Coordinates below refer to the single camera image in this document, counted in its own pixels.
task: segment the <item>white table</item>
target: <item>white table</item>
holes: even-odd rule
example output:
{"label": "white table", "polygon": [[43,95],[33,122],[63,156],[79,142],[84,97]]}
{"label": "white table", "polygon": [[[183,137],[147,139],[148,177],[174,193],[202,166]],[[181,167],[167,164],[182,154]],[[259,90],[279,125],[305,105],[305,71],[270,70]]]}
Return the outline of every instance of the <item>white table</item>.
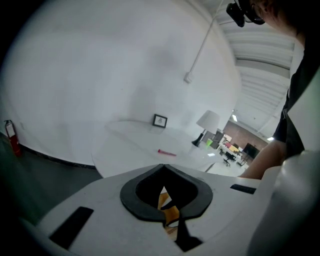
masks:
{"label": "white table", "polygon": [[225,145],[223,145],[222,143],[219,143],[219,147],[217,148],[217,150],[222,149],[223,151],[227,151],[228,153],[230,153],[231,155],[233,155],[235,157],[235,160],[237,162],[241,162],[241,156],[236,154],[235,152],[231,151],[229,148],[227,148]]}
{"label": "white table", "polygon": [[[196,147],[193,140],[174,128],[139,121],[112,122],[94,138],[92,159],[104,178],[157,164],[176,164],[205,172],[214,163],[223,162],[216,149],[207,149],[204,142]],[[176,156],[158,153],[159,149]]]}

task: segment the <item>yellow object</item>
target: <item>yellow object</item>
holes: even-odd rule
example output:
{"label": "yellow object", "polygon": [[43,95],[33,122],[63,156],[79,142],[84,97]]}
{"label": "yellow object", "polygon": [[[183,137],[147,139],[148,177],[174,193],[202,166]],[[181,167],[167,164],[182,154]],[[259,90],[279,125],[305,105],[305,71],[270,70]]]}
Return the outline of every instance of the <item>yellow object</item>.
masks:
{"label": "yellow object", "polygon": [[[160,194],[159,201],[158,201],[158,210],[161,209],[162,205],[166,202],[168,198],[169,198],[169,194],[167,192]],[[179,219],[180,212],[176,206],[172,206],[170,209],[161,210],[161,211],[164,212],[166,225],[174,221],[177,221]]]}
{"label": "yellow object", "polygon": [[232,151],[232,152],[238,152],[239,149],[237,149],[234,145],[232,145],[231,147],[229,147],[229,149]]}

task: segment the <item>computer monitor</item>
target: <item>computer monitor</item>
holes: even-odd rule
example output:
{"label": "computer monitor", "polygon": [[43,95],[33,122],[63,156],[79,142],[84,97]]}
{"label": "computer monitor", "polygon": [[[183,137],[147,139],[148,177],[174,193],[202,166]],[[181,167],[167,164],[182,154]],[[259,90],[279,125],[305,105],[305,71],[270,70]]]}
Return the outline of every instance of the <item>computer monitor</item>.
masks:
{"label": "computer monitor", "polygon": [[253,146],[250,143],[248,143],[245,146],[245,148],[243,149],[242,152],[246,153],[248,156],[250,156],[251,158],[255,159],[260,151],[257,148],[255,148],[255,146]]}

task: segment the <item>floor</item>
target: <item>floor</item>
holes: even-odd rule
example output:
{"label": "floor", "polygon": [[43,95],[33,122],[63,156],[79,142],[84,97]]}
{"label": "floor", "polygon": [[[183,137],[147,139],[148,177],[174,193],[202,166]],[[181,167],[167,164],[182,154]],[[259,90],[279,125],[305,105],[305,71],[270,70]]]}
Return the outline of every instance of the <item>floor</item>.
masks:
{"label": "floor", "polygon": [[229,161],[229,163],[230,163],[230,166],[226,166],[226,164],[223,162],[216,162],[208,171],[208,173],[237,177],[241,175],[248,168],[246,164],[241,167],[238,164],[236,164],[236,162]]}
{"label": "floor", "polygon": [[0,179],[18,215],[35,225],[54,206],[102,177],[96,170],[66,166],[26,151],[15,157],[0,139]]}

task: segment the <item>red fire extinguisher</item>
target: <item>red fire extinguisher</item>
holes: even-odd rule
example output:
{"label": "red fire extinguisher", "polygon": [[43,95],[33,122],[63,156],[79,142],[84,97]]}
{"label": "red fire extinguisher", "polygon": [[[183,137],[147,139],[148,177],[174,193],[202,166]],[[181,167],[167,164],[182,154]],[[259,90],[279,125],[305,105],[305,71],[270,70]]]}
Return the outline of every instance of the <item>red fire extinguisher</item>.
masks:
{"label": "red fire extinguisher", "polygon": [[6,131],[6,134],[8,135],[9,140],[10,140],[10,144],[11,144],[11,147],[13,149],[14,154],[17,157],[20,157],[21,156],[20,145],[19,145],[18,137],[15,133],[14,124],[12,123],[11,120],[5,121],[5,131]]}

